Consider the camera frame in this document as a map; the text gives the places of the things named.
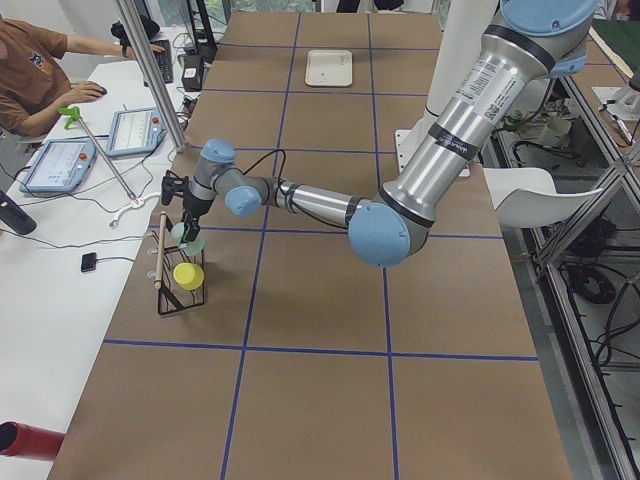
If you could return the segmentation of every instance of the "blue joint cap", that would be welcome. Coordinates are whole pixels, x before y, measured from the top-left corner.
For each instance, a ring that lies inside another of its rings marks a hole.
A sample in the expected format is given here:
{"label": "blue joint cap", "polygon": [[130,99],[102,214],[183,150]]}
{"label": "blue joint cap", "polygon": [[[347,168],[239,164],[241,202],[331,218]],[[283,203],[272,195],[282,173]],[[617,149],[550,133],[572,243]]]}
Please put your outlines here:
{"label": "blue joint cap", "polygon": [[382,203],[369,203],[351,218],[349,243],[368,264],[392,267],[407,257],[411,239],[398,212]]}
{"label": "blue joint cap", "polygon": [[598,0],[500,0],[505,21],[518,33],[552,37],[592,17]]}
{"label": "blue joint cap", "polygon": [[236,149],[225,140],[212,138],[205,144],[200,156],[210,162],[233,163],[236,159]]}
{"label": "blue joint cap", "polygon": [[262,206],[258,191],[248,185],[231,189],[224,197],[224,204],[236,217],[249,217]]}

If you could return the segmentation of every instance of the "brown shirt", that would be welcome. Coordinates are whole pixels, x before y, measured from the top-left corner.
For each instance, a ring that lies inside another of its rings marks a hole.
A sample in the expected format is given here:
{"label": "brown shirt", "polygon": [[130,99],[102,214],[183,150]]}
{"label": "brown shirt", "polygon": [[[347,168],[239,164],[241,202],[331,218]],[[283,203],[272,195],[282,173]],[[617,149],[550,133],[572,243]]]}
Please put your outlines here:
{"label": "brown shirt", "polygon": [[0,125],[13,132],[28,116],[71,90],[53,59],[67,50],[67,36],[26,22],[5,20],[0,40],[8,56],[0,60]]}

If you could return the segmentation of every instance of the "keyboard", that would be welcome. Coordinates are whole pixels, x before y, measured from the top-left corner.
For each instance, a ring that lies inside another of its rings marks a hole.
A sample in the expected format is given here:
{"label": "keyboard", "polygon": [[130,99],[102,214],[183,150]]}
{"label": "keyboard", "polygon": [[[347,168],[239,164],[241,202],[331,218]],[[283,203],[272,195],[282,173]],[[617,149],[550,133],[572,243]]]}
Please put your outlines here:
{"label": "keyboard", "polygon": [[173,83],[173,62],[171,59],[171,42],[169,40],[154,40],[153,45],[160,45],[164,52],[153,52],[162,74],[164,83]]}

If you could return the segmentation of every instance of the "red cylinder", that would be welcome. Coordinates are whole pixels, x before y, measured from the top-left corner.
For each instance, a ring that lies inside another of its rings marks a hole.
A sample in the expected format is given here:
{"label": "red cylinder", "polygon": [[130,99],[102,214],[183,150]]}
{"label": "red cylinder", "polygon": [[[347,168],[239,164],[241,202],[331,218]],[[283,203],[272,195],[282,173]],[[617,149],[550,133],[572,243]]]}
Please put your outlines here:
{"label": "red cylinder", "polygon": [[0,425],[0,455],[55,460],[64,440],[64,433],[52,432],[17,422]]}

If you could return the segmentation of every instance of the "green clamp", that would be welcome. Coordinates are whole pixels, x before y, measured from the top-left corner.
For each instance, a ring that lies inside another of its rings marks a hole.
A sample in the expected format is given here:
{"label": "green clamp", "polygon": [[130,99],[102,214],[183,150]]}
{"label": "green clamp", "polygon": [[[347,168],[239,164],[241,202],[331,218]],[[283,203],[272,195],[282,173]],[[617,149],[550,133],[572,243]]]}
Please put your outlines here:
{"label": "green clamp", "polygon": [[79,107],[72,107],[72,108],[59,108],[58,109],[58,113],[60,115],[68,115],[69,118],[67,119],[67,123],[64,124],[64,129],[65,130],[69,130],[69,128],[71,128],[71,125],[73,125],[73,122],[77,122],[78,120],[80,120],[80,118],[82,118],[80,116],[80,108]]}

